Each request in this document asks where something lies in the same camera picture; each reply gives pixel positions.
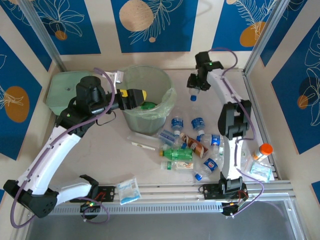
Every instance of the cable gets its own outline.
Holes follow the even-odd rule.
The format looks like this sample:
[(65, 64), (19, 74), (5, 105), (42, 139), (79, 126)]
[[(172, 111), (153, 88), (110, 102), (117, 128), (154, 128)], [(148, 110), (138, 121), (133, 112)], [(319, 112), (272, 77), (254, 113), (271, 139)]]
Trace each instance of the cable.
[(96, 123), (98, 126), (103, 126), (103, 125), (105, 125), (105, 124), (111, 123), (113, 120), (115, 120), (115, 119), (117, 118), (116, 112), (115, 112), (115, 111), (112, 111), (112, 113), (114, 114), (114, 118), (112, 118), (111, 120), (106, 121), (106, 122), (104, 122), (104, 123), (102, 123), (102, 124), (99, 124), (99, 123), (98, 123), (98, 119), (97, 119), (97, 120), (95, 120), (95, 123)]
[(106, 220), (99, 221), (99, 222), (90, 221), (90, 220), (86, 219), (86, 216), (85, 216), (86, 210), (90, 209), (90, 207), (88, 207), (86, 210), (83, 211), (83, 214), (82, 214), (82, 218), (85, 222), (88, 222), (90, 224), (106, 224), (109, 221), (109, 219), (110, 219), (109, 211), (101, 202), (98, 202), (98, 201), (91, 199), (91, 198), (88, 198), (88, 197), (77, 197), (77, 199), (93, 202), (93, 203), (99, 205), (101, 208), (103, 208), (103, 210), (105, 210), (105, 212), (106, 212), (106, 215), (107, 215)]
[(43, 153), (40, 155), (40, 157), (38, 158), (38, 160), (35, 162), (35, 164), (33, 165), (33, 167), (31, 168), (31, 170), (29, 171), (29, 173), (27, 174), (26, 176), (26, 179), (22, 182), (20, 188), (18, 189), (15, 197), (14, 197), (14, 200), (13, 200), (13, 203), (12, 203), (12, 206), (11, 206), (11, 211), (10, 211), (10, 222), (11, 222), (11, 225), (15, 228), (15, 229), (19, 229), (19, 228), (23, 228), (24, 226), (26, 226), (27, 224), (29, 224), (34, 218), (36, 215), (33, 215), (28, 221), (26, 221), (25, 223), (21, 224), (21, 225), (17, 225), (16, 222), (15, 222), (15, 208), (16, 208), (16, 205), (17, 205), (17, 202), (18, 202), (18, 198), (20, 197), (20, 194), (22, 192), (22, 190), (25, 188), (25, 186), (27, 185), (28, 181), (30, 180), (30, 177), (32, 176), (32, 174), (35, 172), (35, 170), (37, 169), (37, 167), (39, 166), (39, 164), (42, 162), (42, 160), (45, 158), (45, 156), (48, 154), (48, 152), (53, 149), (55, 147), (55, 144), (62, 138), (64, 137), (65, 135), (67, 135), (69, 132), (79, 128), (79, 127), (82, 127), (86, 124), (89, 124), (97, 119), (99, 119), (100, 117), (102, 117), (103, 115), (105, 115), (109, 110), (110, 108), (112, 107), (113, 103), (114, 103), (114, 100), (115, 100), (115, 90), (114, 88), (112, 87), (113, 86), (113, 83), (110, 79), (110, 77), (100, 68), (97, 68), (95, 67), (94, 68), (94, 71), (99, 74), (99, 75), (104, 75), (106, 77), (106, 79), (108, 80), (109, 84), (111, 85), (111, 100), (110, 100), (110, 103), (109, 105), (106, 107), (106, 109), (100, 113), (99, 115), (97, 115), (96, 117), (90, 119), (90, 120), (87, 120), (87, 121), (84, 121), (82, 123), (79, 123), (73, 127), (70, 127), (69, 129), (67, 129), (66, 131), (64, 131), (63, 133), (61, 133), (55, 140), (53, 140), (48, 146), (47, 148), (43, 151)]
[(238, 215), (239, 213), (241, 213), (243, 210), (245, 210), (247, 207), (249, 207), (251, 204), (253, 204), (262, 194), (263, 192), (265, 191), (265, 186), (264, 184), (259, 181), (258, 179), (255, 179), (254, 177), (251, 177), (251, 176), (248, 176), (247, 174), (244, 174), (240, 169), (237, 168), (238, 164), (237, 164), (237, 150), (238, 150), (238, 143), (240, 141), (244, 141), (244, 140), (254, 140), (256, 139), (256, 130), (255, 130), (255, 127), (254, 127), (254, 124), (253, 122), (251, 121), (250, 119), (250, 116), (248, 114), (248, 112), (246, 111), (245, 107), (242, 105), (242, 103), (239, 101), (239, 99), (237, 99), (237, 97), (235, 96), (235, 93), (232, 91), (231, 87), (228, 85), (228, 83), (226, 82), (225, 80), (225, 74), (230, 71), (231, 69), (233, 69), (237, 64), (238, 64), (238, 57), (237, 55), (235, 54), (235, 52), (233, 52), (232, 50), (226, 48), (226, 47), (215, 47), (215, 48), (212, 48), (210, 49), (208, 52), (212, 52), (212, 51), (215, 51), (215, 50), (225, 50), (225, 51), (228, 51), (230, 53), (233, 54), (233, 56), (235, 57), (235, 64), (232, 65), (231, 67), (225, 69), (221, 75), (221, 80), (223, 81), (224, 85), (226, 86), (226, 88), (228, 89), (229, 93), (231, 94), (231, 97), (237, 102), (237, 104), (240, 106), (240, 108), (242, 109), (244, 115), (246, 116), (246, 118), (248, 119), (248, 122), (252, 128), (252, 132), (253, 132), (253, 138), (241, 138), (239, 140), (237, 140), (235, 142), (235, 150), (234, 150), (234, 166), (235, 166), (235, 169), (243, 176), (246, 176), (247, 178), (251, 179), (251, 180), (254, 180), (256, 181), (257, 183), (259, 183), (261, 185), (261, 192), (251, 201), (249, 202), (248, 205), (246, 205), (245, 207), (243, 207), (242, 209), (240, 209), (238, 212), (236, 212), (235, 214), (232, 215), (232, 217), (234, 218), (236, 215)]

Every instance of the white line drawing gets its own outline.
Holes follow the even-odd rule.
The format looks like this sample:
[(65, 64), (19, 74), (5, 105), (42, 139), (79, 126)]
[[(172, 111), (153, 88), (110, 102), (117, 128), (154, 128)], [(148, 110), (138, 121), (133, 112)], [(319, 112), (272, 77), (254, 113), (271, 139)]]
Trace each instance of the white line drawing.
[(176, 10), (183, 3), (183, 0), (129, 0), (121, 8), (119, 16), (122, 25), (126, 29), (127, 25), (132, 25), (136, 30), (131, 29), (132, 39), (130, 45), (143, 40), (144, 42), (154, 43), (162, 31), (166, 29), (166, 25), (171, 24), (169, 13)]
[(258, 7), (256, 0), (226, 0), (227, 4), (233, 4), (238, 7), (238, 12), (245, 19), (248, 26), (254, 29), (254, 38), (257, 40), (262, 31), (261, 25), (264, 19), (274, 9), (278, 0), (264, 0), (261, 7)]
[(286, 20), (288, 20), (289, 12), (291, 12), (291, 11), (294, 11), (294, 12), (299, 11), (304, 2), (305, 2), (305, 0), (291, 0), (288, 3), (288, 6), (286, 6), (286, 9), (284, 10), (284, 13), (282, 14), (282, 16)]
[(14, 4), (13, 2), (9, 1), (9, 0), (1, 0), (3, 2), (3, 4), (10, 10), (10, 12), (12, 13), (12, 15), (22, 21), (24, 24), (30, 26), (28, 20), (26, 19), (25, 15), (23, 14), (23, 12), (21, 11), (20, 7), (18, 4)]
[[(33, 0), (31, 3), (43, 24), (48, 27), (49, 34), (51, 30), (51, 35), (54, 34), (61, 41), (67, 39), (67, 32), (82, 37), (83, 32), (77, 24), (85, 19), (85, 15), (69, 10), (69, 0)], [(29, 25), (18, 5), (11, 2), (5, 5), (17, 19)]]
[[(6, 63), (6, 55), (0, 54), (0, 70)], [(10, 104), (18, 104), (23, 106), (24, 104), (21, 102), (24, 97), (14, 97), (10, 94), (6, 93), (6, 91), (0, 85), (0, 109), (2, 109), (5, 105), (9, 106)]]
[(298, 107), (311, 106), (311, 126), (320, 124), (320, 26), (313, 34), (305, 55), (304, 64), (309, 78), (309, 85), (298, 98)]

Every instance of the robotic arm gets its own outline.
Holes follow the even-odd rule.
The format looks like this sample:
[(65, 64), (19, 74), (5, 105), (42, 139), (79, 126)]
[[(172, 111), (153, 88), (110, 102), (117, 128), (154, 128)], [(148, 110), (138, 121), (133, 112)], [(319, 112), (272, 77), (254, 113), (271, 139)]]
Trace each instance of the robotic arm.
[(242, 175), (235, 167), (235, 157), (237, 160), (241, 159), (243, 142), (239, 140), (246, 135), (246, 131), (250, 127), (248, 119), (234, 97), (239, 100), (249, 115), (251, 102), (243, 100), (235, 92), (228, 79), (223, 76), (224, 70), (221, 63), (219, 61), (212, 62), (207, 51), (198, 53), (195, 60), (197, 74), (190, 75), (187, 87), (202, 91), (213, 87), (223, 104), (218, 120), (218, 129), (224, 139), (224, 163), (219, 183), (211, 184), (208, 189), (210, 199), (232, 199), (233, 196), (238, 197), (239, 191), (247, 189), (243, 183)]
[[(86, 76), (76, 85), (76, 97), (68, 107), (63, 110), (56, 120), (49, 140), (44, 145), (30, 167), (18, 178), (8, 180), (3, 188), (13, 198), (19, 188), (24, 185), (18, 202), (33, 212), (38, 218), (47, 216), (56, 205), (78, 198), (88, 197), (94, 199), (98, 194), (99, 183), (87, 175), (81, 175), (72, 182), (59, 186), (49, 186), (49, 183), (58, 167), (68, 152), (80, 141), (94, 121), (69, 132), (54, 144), (51, 143), (67, 129), (95, 118), (107, 109), (112, 94), (106, 94), (101, 86), (101, 81), (95, 76)], [(107, 114), (112, 110), (133, 109), (140, 106), (146, 100), (147, 94), (143, 90), (129, 89), (117, 90), (114, 102)], [(28, 174), (37, 164), (38, 159), (46, 151), (46, 154), (31, 177)]]

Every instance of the white table surface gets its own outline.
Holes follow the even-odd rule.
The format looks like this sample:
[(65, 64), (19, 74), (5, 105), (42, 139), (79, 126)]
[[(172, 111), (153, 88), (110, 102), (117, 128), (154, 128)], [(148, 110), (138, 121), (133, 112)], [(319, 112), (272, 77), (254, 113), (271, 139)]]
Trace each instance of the white table surface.
[[(177, 92), (176, 105), (186, 109), (191, 107), (190, 95), (188, 92), (187, 80), (193, 71), (191, 70), (167, 70), (168, 75), (174, 82)], [(227, 72), (226, 76), (233, 85), (235, 91), (248, 99), (246, 87), (240, 70)], [(222, 110), (222, 104), (215, 91), (210, 89), (201, 92), (196, 101), (201, 106), (206, 133), (218, 133), (218, 119)], [(166, 158), (160, 157), (157, 151), (143, 149), (131, 144), (127, 140), (131, 131), (128, 128), (121, 111), (116, 110), (116, 120), (104, 126), (94, 125), (84, 135), (82, 140), (70, 151), (63, 163), (54, 175), (51, 183), (60, 184), (71, 181), (82, 174), (87, 174), (96, 179), (100, 184), (117, 184), (132, 176), (137, 178), (138, 184), (179, 184), (194, 183), (195, 179), (191, 173), (180, 173), (169, 170), (161, 170), (161, 161)], [(99, 122), (103, 123), (113, 116), (102, 117)], [(257, 127), (253, 112), (251, 119), (257, 130), (257, 139), (251, 141), (249, 151), (255, 150), (262, 144), (262, 139)], [(184, 119), (184, 132), (195, 137), (197, 134), (192, 130), (189, 117)], [(170, 119), (167, 117), (165, 128), (170, 130)], [(249, 130), (247, 137), (252, 136)], [(210, 181), (217, 182), (220, 179), (220, 171), (216, 170), (211, 174)]]

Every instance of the plastic bottle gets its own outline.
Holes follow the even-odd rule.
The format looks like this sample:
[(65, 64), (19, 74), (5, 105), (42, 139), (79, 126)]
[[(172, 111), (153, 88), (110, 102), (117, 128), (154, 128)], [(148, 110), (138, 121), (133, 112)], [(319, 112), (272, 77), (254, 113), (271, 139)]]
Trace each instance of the plastic bottle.
[(220, 136), (219, 155), (223, 157), (225, 154), (225, 140), (223, 136)]
[(203, 134), (196, 137), (196, 140), (206, 146), (208, 149), (212, 146), (212, 153), (219, 154), (220, 151), (220, 142), (222, 137), (220, 135), (214, 134)]
[(161, 169), (175, 170), (178, 172), (192, 172), (194, 171), (193, 161), (163, 161), (161, 162)]
[(162, 148), (164, 150), (168, 149), (168, 146), (170, 146), (173, 149), (185, 149), (187, 147), (187, 144), (182, 139), (175, 136), (172, 132), (168, 130), (160, 130), (157, 133), (157, 136), (164, 143), (164, 146)]
[(208, 154), (208, 148), (203, 146), (201, 142), (187, 136), (185, 133), (180, 134), (180, 138), (192, 149), (192, 151), (200, 158), (204, 158)]
[(194, 172), (194, 177), (198, 181), (201, 181), (204, 177), (208, 177), (218, 165), (211, 158), (208, 158), (203, 164), (201, 164)]
[(190, 100), (195, 102), (197, 100), (197, 95), (200, 93), (200, 89), (189, 88)]
[(177, 160), (188, 160), (192, 161), (192, 149), (168, 149), (159, 152), (159, 156), (166, 157), (169, 160), (177, 161)]
[(262, 144), (256, 151), (252, 153), (253, 160), (260, 162), (262, 159), (268, 157), (274, 151), (273, 147), (268, 144)]
[(197, 106), (191, 108), (191, 124), (193, 129), (198, 132), (199, 136), (205, 134), (205, 121)]
[(180, 107), (176, 107), (172, 112), (171, 128), (175, 136), (180, 136), (180, 132), (184, 129), (183, 111)]

